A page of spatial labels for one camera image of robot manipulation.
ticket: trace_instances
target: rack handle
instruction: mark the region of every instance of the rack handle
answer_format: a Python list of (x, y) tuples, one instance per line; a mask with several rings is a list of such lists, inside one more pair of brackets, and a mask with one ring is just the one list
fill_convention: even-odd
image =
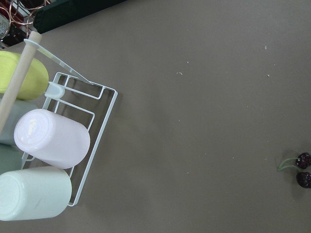
[[(37, 32), (30, 33), (29, 40), (32, 40), (39, 44), (41, 39), (42, 39), (41, 34)], [(27, 71), (30, 67), (31, 61), (35, 56), (36, 50), (37, 50), (36, 46), (30, 43), (29, 44), (27, 43), (25, 45), (25, 48), (20, 56), (20, 59), (9, 82), (9, 85), (0, 102), (0, 134), (9, 117), (14, 101), (19, 93), (21, 85), (23, 84)]]

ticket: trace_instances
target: yellow cup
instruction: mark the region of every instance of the yellow cup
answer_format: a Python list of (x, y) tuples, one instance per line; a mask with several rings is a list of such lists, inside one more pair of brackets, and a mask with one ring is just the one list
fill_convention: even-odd
[[(0, 93), (7, 89), (20, 54), (0, 51)], [(45, 66), (37, 59), (33, 59), (25, 80), (19, 90), (17, 98), (20, 100), (33, 100), (41, 96), (49, 84), (49, 75)]]

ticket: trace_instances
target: cherry stem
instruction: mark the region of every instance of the cherry stem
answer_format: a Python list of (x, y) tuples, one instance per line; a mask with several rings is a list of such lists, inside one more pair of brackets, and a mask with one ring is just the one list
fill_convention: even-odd
[(301, 170), (300, 168), (298, 168), (298, 167), (295, 166), (295, 165), (283, 166), (287, 161), (289, 161), (289, 160), (294, 160), (294, 159), (295, 159), (295, 160), (298, 160), (298, 162), (300, 161), (299, 158), (289, 158), (289, 159), (285, 159), (285, 160), (280, 164), (280, 166), (278, 166), (277, 170), (278, 170), (278, 171), (282, 171), (282, 170), (284, 170), (284, 169), (286, 169), (286, 168), (288, 168), (288, 167), (294, 167), (294, 168), (296, 168), (298, 171), (302, 172), (303, 170)]

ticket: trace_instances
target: dish rack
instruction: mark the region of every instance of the dish rack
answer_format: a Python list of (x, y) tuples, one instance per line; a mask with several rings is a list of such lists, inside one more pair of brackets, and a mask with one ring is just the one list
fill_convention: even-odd
[[(79, 180), (79, 185), (78, 185), (78, 189), (76, 191), (76, 194), (73, 195), (73, 200), (70, 200), (70, 202), (68, 204), (68, 206), (74, 206), (78, 203), (78, 200), (80, 198), (83, 186), (84, 186), (85, 181), (86, 181), (86, 177), (87, 177), (88, 172), (90, 170), (93, 158), (96, 154), (97, 147), (98, 147), (100, 139), (104, 133), (104, 129), (106, 127), (107, 121), (108, 121), (110, 113), (112, 111), (112, 108), (115, 104), (118, 93), (113, 88), (110, 88), (108, 86), (89, 81), (84, 76), (82, 76), (79, 72), (74, 70), (72, 67), (70, 67), (68, 64), (63, 62), (61, 59), (56, 57), (54, 54), (52, 54), (51, 52), (46, 50), (44, 47), (42, 47), (38, 43), (36, 43), (32, 40), (29, 40), (29, 39), (25, 39), (24, 41), (25, 41), (25, 43), (30, 43), (33, 46), (35, 46), (39, 52), (41, 52), (42, 54), (44, 54), (45, 56), (47, 56), (48, 58), (50, 58), (55, 63), (57, 63), (58, 65), (60, 65), (61, 67), (63, 67), (65, 70), (67, 70), (69, 72), (69, 74), (57, 72), (55, 77), (54, 77), (54, 80), (52, 82), (49, 82), (49, 86), (48, 86), (46, 93), (45, 93), (46, 99), (45, 99), (45, 102), (44, 102), (43, 107), (42, 107), (43, 109), (57, 113), (57, 111), (59, 110), (59, 104), (61, 103), (61, 104), (64, 104), (65, 106), (70, 106), (74, 109), (77, 109), (78, 111), (82, 111), (82, 112), (84, 112), (90, 116), (89, 124), (86, 126), (87, 130), (90, 131), (92, 129), (92, 127), (95, 127), (93, 124), (94, 119), (95, 119), (94, 111), (80, 107), (76, 104), (72, 104), (72, 103), (64, 100), (63, 96), (65, 95), (66, 92), (71, 92), (71, 93), (80, 95), (81, 97), (91, 98), (93, 100), (98, 101), (98, 100), (101, 100), (103, 98), (103, 94), (105, 93), (105, 91), (109, 91), (109, 92), (113, 93), (112, 97), (109, 99), (109, 103), (107, 104), (107, 106), (108, 106), (107, 109), (103, 110), (105, 112), (103, 113), (103, 115), (101, 115), (104, 117), (100, 119), (101, 126), (99, 129), (99, 132), (96, 133), (96, 135), (90, 135), (91, 138), (95, 138), (95, 142), (91, 143), (91, 146), (90, 146), (90, 149), (88, 152), (89, 157), (88, 157), (88, 161), (86, 164), (86, 168), (83, 172), (82, 178)], [(65, 82), (63, 84), (59, 83), (60, 78), (65, 79)], [(97, 88), (99, 89), (99, 93), (98, 93), (98, 95), (91, 95), (91, 94), (88, 94), (86, 92), (83, 92), (83, 91), (77, 90), (75, 88), (69, 87), (68, 83), (70, 82), (70, 80), (75, 80), (77, 82), (84, 82), (88, 85), (97, 86)], [(24, 152), (24, 154), (22, 156), (22, 167), (21, 168), (23, 169), (25, 167), (26, 163), (31, 163), (34, 159), (35, 159), (34, 157), (32, 157), (31, 155)], [(75, 169), (75, 167), (72, 167), (67, 171), (69, 173), (71, 180), (73, 179), (74, 169)]]

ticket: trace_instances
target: gray table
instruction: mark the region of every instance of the gray table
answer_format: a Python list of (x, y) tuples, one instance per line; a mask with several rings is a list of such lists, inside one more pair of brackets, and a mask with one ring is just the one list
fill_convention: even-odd
[(43, 34), (119, 96), (78, 205), (1, 232), (309, 232), (276, 168), (311, 150), (310, 25), (308, 0), (128, 0)]

